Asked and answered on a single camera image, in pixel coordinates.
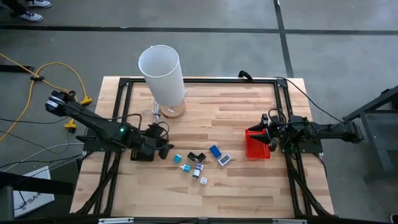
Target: wooden table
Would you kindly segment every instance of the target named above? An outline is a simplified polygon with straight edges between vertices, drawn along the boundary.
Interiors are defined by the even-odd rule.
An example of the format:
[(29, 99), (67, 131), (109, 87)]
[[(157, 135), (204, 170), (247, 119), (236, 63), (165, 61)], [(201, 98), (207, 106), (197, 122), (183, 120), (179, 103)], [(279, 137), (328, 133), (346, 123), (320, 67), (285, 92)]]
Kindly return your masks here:
[[(104, 77), (96, 106), (99, 115), (112, 117), (119, 78)], [(305, 91), (303, 79), (290, 80)], [(244, 130), (260, 122), (261, 114), (276, 108), (272, 85), (186, 83), (186, 86), (185, 114), (178, 119), (162, 118), (170, 125), (170, 140), (175, 145), (166, 160), (156, 155), (153, 162), (133, 162), (129, 159), (130, 151), (123, 153), (112, 216), (294, 217), (284, 155), (277, 149), (269, 160), (249, 161), (244, 150)], [(289, 92), (294, 114), (311, 119), (306, 97), (292, 85)], [(154, 107), (145, 83), (134, 84), (131, 99), (129, 113)], [(137, 121), (135, 117), (128, 119), (133, 125)], [(142, 128), (152, 121), (153, 114), (143, 115)], [(230, 154), (233, 160), (221, 167), (208, 150), (212, 145), (217, 145), (223, 154)], [(194, 166), (187, 158), (191, 151), (207, 156), (201, 173), (201, 177), (207, 177), (207, 185), (194, 181), (192, 171), (182, 172), (180, 164), (173, 162), (174, 155), (181, 154), (181, 164)], [(103, 157), (104, 153), (95, 152), (84, 161), (71, 212), (77, 211), (98, 185)], [(308, 187), (324, 208), (333, 213), (321, 162), (312, 154), (303, 154), (303, 164)], [(298, 197), (304, 211), (301, 190)]]

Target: round wooden base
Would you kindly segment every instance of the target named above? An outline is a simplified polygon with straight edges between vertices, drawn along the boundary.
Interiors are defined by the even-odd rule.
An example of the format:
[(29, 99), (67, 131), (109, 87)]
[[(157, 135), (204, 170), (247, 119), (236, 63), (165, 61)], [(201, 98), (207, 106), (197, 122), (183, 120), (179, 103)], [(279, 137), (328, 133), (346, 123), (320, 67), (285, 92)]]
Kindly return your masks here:
[(160, 106), (160, 111), (166, 118), (175, 119), (181, 117), (185, 112), (185, 101), (175, 106)]

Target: white tube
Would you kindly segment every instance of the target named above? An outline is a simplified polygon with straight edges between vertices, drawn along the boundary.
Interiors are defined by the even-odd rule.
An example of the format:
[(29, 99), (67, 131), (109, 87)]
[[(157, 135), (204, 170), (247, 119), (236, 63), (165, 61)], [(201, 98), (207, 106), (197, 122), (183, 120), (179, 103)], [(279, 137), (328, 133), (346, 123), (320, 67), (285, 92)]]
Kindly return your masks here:
[(138, 60), (155, 101), (161, 106), (175, 106), (185, 95), (180, 58), (178, 53), (166, 45), (146, 49)]

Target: small cube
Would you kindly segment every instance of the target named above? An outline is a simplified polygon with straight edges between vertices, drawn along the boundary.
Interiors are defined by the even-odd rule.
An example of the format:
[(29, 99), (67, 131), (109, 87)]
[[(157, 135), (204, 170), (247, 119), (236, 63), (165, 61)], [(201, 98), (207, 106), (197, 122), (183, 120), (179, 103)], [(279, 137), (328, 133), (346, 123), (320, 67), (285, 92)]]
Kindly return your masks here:
[(215, 158), (219, 158), (221, 156), (220, 150), (215, 145), (210, 147), (210, 152), (213, 154)]
[(179, 155), (179, 154), (175, 155), (174, 162), (175, 163), (180, 163), (181, 162), (181, 155)]
[(204, 153), (199, 154), (199, 156), (197, 157), (197, 160), (199, 162), (203, 162), (206, 159), (206, 155), (204, 155)]
[(207, 184), (207, 178), (206, 177), (202, 177), (200, 179), (200, 183), (203, 184), (203, 185), (206, 185)]

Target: concrete floor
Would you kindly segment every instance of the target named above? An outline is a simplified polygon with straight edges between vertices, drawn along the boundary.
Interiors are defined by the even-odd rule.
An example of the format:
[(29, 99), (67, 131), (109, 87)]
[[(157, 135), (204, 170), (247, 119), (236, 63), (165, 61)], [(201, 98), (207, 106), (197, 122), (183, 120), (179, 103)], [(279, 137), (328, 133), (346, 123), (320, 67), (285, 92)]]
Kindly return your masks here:
[[(286, 29), (397, 30), (398, 2), (383, 0), (280, 0)], [(217, 27), (278, 28), (272, 0), (69, 0), (36, 10), (45, 16), (35, 26)], [(27, 24), (0, 11), (0, 22)], [(139, 75), (137, 60), (151, 45), (165, 44), (180, 54), (186, 76), (235, 77), (240, 70), (254, 77), (286, 77), (279, 34), (173, 33), (173, 32), (64, 32), (0, 30), (0, 53), (25, 65), (64, 62), (79, 72), (89, 95), (98, 96), (105, 75)], [(398, 36), (287, 35), (295, 77), (305, 79), (307, 93), (322, 108), (341, 118), (397, 85)], [(9, 63), (0, 58), (0, 63)], [(62, 67), (42, 73), (50, 82), (76, 90), (74, 74)], [(0, 118), (15, 119), (23, 110), (29, 76), (0, 75), (3, 94)], [(56, 121), (44, 110), (51, 88), (36, 85), (23, 120)], [(312, 107), (313, 119), (332, 123)], [(6, 131), (10, 123), (0, 122)], [(12, 134), (49, 147), (67, 142), (57, 124), (18, 124)], [(377, 169), (367, 141), (353, 145), (323, 141), (328, 183), (337, 215), (387, 222), (398, 212), (398, 182), (365, 184), (362, 176)], [(0, 143), (0, 166), (19, 161), (41, 148), (8, 136)], [(43, 152), (38, 160), (73, 156), (80, 146), (59, 155)], [(23, 174), (40, 164), (21, 164), (10, 172)]]

